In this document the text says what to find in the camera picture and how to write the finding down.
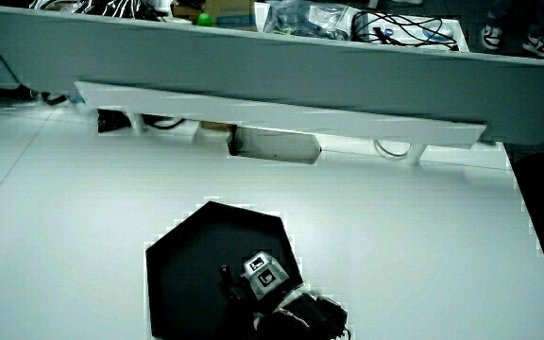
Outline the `person's right hand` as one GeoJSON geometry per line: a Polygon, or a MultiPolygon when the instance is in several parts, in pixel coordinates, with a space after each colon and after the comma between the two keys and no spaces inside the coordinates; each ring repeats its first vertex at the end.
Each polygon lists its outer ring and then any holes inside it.
{"type": "Polygon", "coordinates": [[[243,263],[235,279],[228,264],[219,267],[219,290],[227,315],[271,315],[304,281],[272,255],[260,251],[243,263]]]}

